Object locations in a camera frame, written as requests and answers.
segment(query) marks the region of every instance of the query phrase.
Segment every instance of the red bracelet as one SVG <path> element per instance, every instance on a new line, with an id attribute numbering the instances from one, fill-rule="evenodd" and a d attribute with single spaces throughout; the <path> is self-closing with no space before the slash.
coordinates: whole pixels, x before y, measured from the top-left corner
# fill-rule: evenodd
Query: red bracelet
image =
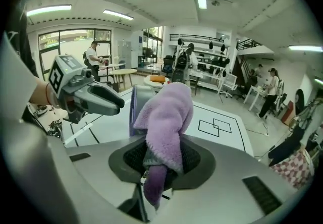
<path id="1" fill-rule="evenodd" d="M 48 99 L 48 95 L 47 95 L 47 87 L 48 87 L 48 85 L 49 85 L 49 83 L 47 83 L 46 88 L 45 88 L 45 90 L 46 90 L 46 99 L 47 99 L 47 103 L 48 103 L 49 105 L 51 105 L 51 103 L 50 103 L 50 101 L 49 101 L 49 99 Z"/>

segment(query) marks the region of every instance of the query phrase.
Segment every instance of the purple plush toy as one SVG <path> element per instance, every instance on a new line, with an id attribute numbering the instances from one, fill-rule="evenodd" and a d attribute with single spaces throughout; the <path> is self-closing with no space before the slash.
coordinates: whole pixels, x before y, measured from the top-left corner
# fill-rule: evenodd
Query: purple plush toy
<path id="1" fill-rule="evenodd" d="M 183 83 L 166 85 L 150 99 L 134 124 L 146 129 L 148 146 L 143 165 L 149 170 L 144 195 L 156 209 L 164 191 L 167 169 L 183 173 L 179 135 L 188 128 L 193 117 L 191 90 Z"/>

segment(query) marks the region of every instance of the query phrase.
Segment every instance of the round table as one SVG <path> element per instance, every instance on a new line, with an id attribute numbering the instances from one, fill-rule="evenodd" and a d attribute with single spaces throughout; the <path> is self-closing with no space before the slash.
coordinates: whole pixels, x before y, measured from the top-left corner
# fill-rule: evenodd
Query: round table
<path id="1" fill-rule="evenodd" d="M 111 75 L 116 75 L 118 76 L 118 85 L 120 87 L 120 76 L 123 80 L 123 87 L 124 90 L 126 90 L 126 83 L 125 83 L 125 75 L 128 74 L 129 75 L 129 80 L 130 80 L 130 84 L 132 87 L 132 81 L 131 81 L 131 76 L 130 74 L 136 73 L 137 70 L 136 69 L 119 69 L 119 70 L 114 70 L 112 72 L 110 72 Z"/>
<path id="2" fill-rule="evenodd" d="M 165 82 L 153 82 L 150 80 L 150 76 L 148 75 L 146 78 L 143 79 L 143 83 L 145 86 L 150 86 L 153 88 L 153 90 L 158 93 L 167 83 L 169 82 L 169 78 L 165 77 Z"/>

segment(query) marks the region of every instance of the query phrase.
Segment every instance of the robotic arm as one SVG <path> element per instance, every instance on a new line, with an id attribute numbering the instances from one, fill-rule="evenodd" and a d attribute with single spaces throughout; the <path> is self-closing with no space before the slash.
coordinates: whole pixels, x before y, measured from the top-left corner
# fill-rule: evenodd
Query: robotic arm
<path id="1" fill-rule="evenodd" d="M 80 122 L 85 112 L 106 116 L 117 115 L 125 105 L 124 100 L 109 86 L 96 82 L 91 70 L 72 55 L 55 57 L 49 74 L 49 83 L 68 119 Z M 66 101 L 73 97 L 74 103 Z"/>

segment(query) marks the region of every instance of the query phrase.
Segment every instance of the dark purple fabric tip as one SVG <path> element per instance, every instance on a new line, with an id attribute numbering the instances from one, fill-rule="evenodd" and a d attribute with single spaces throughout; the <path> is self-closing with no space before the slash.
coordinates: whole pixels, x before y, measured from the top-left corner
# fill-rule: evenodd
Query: dark purple fabric tip
<path id="1" fill-rule="evenodd" d="M 149 174 L 143 186 L 143 194 L 147 201 L 158 209 L 160 198 L 164 191 L 164 184 L 167 175 L 165 165 L 152 165 L 149 168 Z"/>

